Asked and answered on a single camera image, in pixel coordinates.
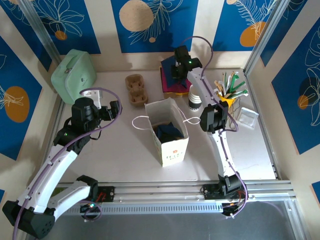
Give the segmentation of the stack of blue napkins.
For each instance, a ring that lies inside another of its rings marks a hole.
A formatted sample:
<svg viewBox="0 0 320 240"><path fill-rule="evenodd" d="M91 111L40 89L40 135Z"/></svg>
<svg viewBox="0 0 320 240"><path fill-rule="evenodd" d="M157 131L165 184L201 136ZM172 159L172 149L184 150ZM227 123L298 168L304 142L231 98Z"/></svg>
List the stack of blue napkins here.
<svg viewBox="0 0 320 240"><path fill-rule="evenodd" d="M175 57L171 56L168 57L166 59L164 59L163 61L161 61L161 70L160 70L160 76L161 76L161 83L162 86L165 87L165 83L162 79L162 68L169 68L171 70L172 65L175 65ZM174 86L183 86L184 88L190 87L191 83L186 79L186 80L175 80L176 83Z"/></svg>

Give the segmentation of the single blue napkin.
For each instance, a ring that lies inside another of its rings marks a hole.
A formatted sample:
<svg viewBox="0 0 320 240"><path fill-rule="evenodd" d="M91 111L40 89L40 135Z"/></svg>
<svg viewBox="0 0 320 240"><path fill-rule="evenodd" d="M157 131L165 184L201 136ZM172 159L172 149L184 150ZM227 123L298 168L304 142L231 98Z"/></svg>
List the single blue napkin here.
<svg viewBox="0 0 320 240"><path fill-rule="evenodd" d="M169 124L158 125L155 133L162 144L184 138L184 135L173 125L172 122Z"/></svg>

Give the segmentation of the printed paper takeout bag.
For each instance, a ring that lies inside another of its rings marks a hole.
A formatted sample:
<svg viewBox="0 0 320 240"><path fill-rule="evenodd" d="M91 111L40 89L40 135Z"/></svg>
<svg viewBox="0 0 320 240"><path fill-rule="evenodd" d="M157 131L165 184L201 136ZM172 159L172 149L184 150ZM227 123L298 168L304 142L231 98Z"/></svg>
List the printed paper takeout bag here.
<svg viewBox="0 0 320 240"><path fill-rule="evenodd" d="M190 125L200 124L201 119L197 116L187 118L178 107L175 100L167 98L164 100L147 103L144 105L145 115L135 117L131 125L140 131L150 132L155 148L159 155L159 163L162 167L168 167L184 160L189 133L186 123ZM184 138L171 142L161 143L156 136L156 129L152 124L162 121L171 121L173 125L184 135Z"/></svg>

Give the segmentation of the stack of pulp cup carriers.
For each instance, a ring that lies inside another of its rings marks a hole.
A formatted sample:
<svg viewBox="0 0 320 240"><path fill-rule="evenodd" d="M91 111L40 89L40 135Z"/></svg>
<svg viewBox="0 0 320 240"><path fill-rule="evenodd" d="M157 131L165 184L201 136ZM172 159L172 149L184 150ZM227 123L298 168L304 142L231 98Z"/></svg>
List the stack of pulp cup carriers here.
<svg viewBox="0 0 320 240"><path fill-rule="evenodd" d="M149 100L145 81L141 74L131 74L125 78L129 102L136 108L143 107Z"/></svg>

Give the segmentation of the stack of paper cups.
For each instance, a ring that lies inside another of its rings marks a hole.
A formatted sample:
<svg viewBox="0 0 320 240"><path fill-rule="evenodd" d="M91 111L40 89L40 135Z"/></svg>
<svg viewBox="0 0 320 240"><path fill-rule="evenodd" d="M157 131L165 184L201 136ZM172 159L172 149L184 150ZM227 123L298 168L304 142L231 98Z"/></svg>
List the stack of paper cups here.
<svg viewBox="0 0 320 240"><path fill-rule="evenodd" d="M196 88L193 85L191 85L188 91L188 106L192 111L198 111L201 105L201 98Z"/></svg>

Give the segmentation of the mint green carry case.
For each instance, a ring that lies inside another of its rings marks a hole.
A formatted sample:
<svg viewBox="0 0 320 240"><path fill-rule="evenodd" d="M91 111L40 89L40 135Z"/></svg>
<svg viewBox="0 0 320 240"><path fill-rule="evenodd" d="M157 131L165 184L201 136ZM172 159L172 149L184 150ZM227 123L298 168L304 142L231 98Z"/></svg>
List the mint green carry case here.
<svg viewBox="0 0 320 240"><path fill-rule="evenodd" d="M91 88L97 72L86 51L71 49L51 75L51 83L63 102L73 105L80 91Z"/></svg>

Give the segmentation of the wooden stirrer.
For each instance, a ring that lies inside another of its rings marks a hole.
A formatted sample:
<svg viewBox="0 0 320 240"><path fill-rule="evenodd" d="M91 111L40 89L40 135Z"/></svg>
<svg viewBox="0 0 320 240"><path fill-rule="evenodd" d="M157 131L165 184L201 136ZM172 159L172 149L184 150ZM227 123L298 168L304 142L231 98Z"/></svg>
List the wooden stirrer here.
<svg viewBox="0 0 320 240"><path fill-rule="evenodd" d="M224 85L219 83L218 81L214 81L214 84L216 86L217 92L221 97L224 97Z"/></svg>

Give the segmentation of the thin green stirrer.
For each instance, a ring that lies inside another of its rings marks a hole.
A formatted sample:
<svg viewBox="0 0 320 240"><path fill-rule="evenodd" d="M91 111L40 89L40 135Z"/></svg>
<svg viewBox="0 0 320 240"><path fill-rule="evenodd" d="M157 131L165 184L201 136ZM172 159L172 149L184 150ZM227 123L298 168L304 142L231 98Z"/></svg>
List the thin green stirrer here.
<svg viewBox="0 0 320 240"><path fill-rule="evenodd" d="M222 89L223 89L223 93L222 95L225 96L228 93L228 82L229 82L229 78L227 77L227 73L223 73L222 74Z"/></svg>

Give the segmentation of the green wrapped straw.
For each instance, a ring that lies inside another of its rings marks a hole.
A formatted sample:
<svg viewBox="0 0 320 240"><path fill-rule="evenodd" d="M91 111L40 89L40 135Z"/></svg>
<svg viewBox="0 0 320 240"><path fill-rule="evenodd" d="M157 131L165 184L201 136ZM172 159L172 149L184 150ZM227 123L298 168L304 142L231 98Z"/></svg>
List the green wrapped straw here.
<svg viewBox="0 0 320 240"><path fill-rule="evenodd" d="M236 91L236 92L233 92L233 93L228 93L224 96L224 98L226 99L236 99L240 96L248 96L249 95L249 92L247 89L244 89L242 91Z"/></svg>
<svg viewBox="0 0 320 240"><path fill-rule="evenodd" d="M246 84L245 81L241 82L240 84L238 84L237 86L231 87L230 88L230 93L234 93L236 92L239 88L241 88L242 86L244 86Z"/></svg>
<svg viewBox="0 0 320 240"><path fill-rule="evenodd" d="M232 94L235 90L234 90L234 86L235 86L235 82L236 80L239 78L238 72L233 72L230 76L230 80L228 81L227 84L227 92L226 92L226 97L228 97L230 94Z"/></svg>

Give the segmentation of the small white square dish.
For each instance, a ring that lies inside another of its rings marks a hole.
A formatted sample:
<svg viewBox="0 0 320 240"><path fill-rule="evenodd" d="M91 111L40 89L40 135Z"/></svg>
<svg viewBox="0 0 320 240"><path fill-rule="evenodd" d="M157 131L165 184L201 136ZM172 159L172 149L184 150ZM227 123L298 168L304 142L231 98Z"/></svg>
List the small white square dish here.
<svg viewBox="0 0 320 240"><path fill-rule="evenodd" d="M259 114L254 110L242 107L237 117L237 122L250 129L254 129L258 122Z"/></svg>

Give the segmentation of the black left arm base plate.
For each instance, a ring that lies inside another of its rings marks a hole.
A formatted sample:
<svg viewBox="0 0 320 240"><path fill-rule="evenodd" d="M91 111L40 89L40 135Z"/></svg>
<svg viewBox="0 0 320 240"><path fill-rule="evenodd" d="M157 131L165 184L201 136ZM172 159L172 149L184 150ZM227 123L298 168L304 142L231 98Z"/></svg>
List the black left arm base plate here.
<svg viewBox="0 0 320 240"><path fill-rule="evenodd" d="M99 186L96 202L97 203L111 203L114 201L115 187L114 186Z"/></svg>

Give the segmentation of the aluminium corner post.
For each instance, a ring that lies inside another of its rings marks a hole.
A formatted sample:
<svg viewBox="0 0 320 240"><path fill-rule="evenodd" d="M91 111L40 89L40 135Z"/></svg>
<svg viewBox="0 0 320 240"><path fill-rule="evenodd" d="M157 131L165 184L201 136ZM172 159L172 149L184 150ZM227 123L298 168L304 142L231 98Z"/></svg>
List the aluminium corner post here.
<svg viewBox="0 0 320 240"><path fill-rule="evenodd" d="M58 52L58 49L52 41L46 27L44 26L41 18L36 12L32 2L29 0L17 0L17 2L25 18L31 25L33 31L37 35L45 50L47 51L51 60L55 63L56 66L58 66L61 63L61 57Z"/></svg>
<svg viewBox="0 0 320 240"><path fill-rule="evenodd" d="M257 61L260 59L262 51L265 49L271 35L273 34L276 26L278 25L288 3L290 0L277 0L274 9L270 13L270 16L262 30L260 37L258 38L256 45L254 46L251 55L243 68L245 77L248 77L255 67Z"/></svg>

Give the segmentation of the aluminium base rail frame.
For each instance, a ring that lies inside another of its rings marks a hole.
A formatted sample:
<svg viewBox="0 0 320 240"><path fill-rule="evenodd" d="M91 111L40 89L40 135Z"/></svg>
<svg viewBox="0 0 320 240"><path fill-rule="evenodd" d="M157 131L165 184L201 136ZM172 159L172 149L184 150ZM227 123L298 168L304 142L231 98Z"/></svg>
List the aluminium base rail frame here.
<svg viewBox="0 0 320 240"><path fill-rule="evenodd" d="M217 184L216 181L173 181L173 182L109 182L98 187L113 186L114 199L112 203L124 204L162 204L162 203L221 203L224 218L234 218L236 213L250 203L262 202L272 204L284 201L289 206L296 200L292 185L287 180L250 180L245 183L244 199L205 200L201 188L205 184ZM72 184L59 184L52 195L55 196ZM81 203L76 203L62 215L81 215Z"/></svg>

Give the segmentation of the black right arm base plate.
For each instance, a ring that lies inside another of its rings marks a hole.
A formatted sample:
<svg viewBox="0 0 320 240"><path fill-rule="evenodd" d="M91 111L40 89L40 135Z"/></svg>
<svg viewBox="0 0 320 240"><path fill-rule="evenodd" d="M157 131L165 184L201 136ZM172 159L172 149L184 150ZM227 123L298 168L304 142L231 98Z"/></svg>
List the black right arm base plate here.
<svg viewBox="0 0 320 240"><path fill-rule="evenodd" d="M242 186L227 190L226 186L219 183L204 184L200 191L205 200L243 200L245 198L245 190Z"/></svg>

